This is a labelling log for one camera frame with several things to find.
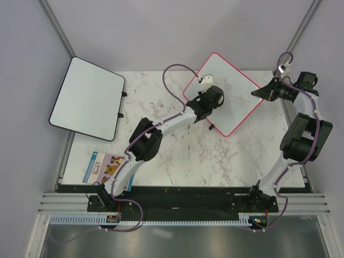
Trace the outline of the pink framed whiteboard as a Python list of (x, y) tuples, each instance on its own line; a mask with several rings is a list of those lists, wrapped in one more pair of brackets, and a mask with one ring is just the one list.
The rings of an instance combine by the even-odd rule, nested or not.
[(260, 89), (243, 72), (218, 53), (212, 53), (198, 71), (198, 76), (212, 75), (213, 85), (224, 92), (224, 103), (207, 120), (225, 137), (230, 136), (261, 104), (251, 92)]

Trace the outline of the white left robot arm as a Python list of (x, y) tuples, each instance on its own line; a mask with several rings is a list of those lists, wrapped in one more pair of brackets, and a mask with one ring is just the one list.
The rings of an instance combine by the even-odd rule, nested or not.
[(113, 175), (102, 186), (98, 187), (99, 205), (105, 211), (113, 211), (118, 205), (117, 196), (124, 191), (125, 184), (137, 169), (153, 159), (161, 146), (162, 139), (175, 130), (193, 125), (210, 116), (216, 108), (224, 103), (224, 92), (212, 85), (206, 91), (188, 101), (184, 109), (177, 114), (154, 122), (143, 118), (135, 128), (129, 146), (125, 149), (125, 158)]

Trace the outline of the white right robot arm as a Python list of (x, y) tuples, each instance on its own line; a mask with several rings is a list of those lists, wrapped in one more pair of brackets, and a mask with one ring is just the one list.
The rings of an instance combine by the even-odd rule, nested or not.
[(266, 101), (283, 99), (294, 104), (297, 115), (285, 133), (279, 149), (281, 154), (270, 172), (250, 188), (246, 205), (259, 211), (271, 207), (287, 179), (307, 162), (314, 161), (322, 150), (332, 123), (324, 120), (317, 108), (319, 93), (314, 89), (316, 74), (303, 71), (295, 83), (288, 84), (275, 75), (263, 88), (252, 95)]

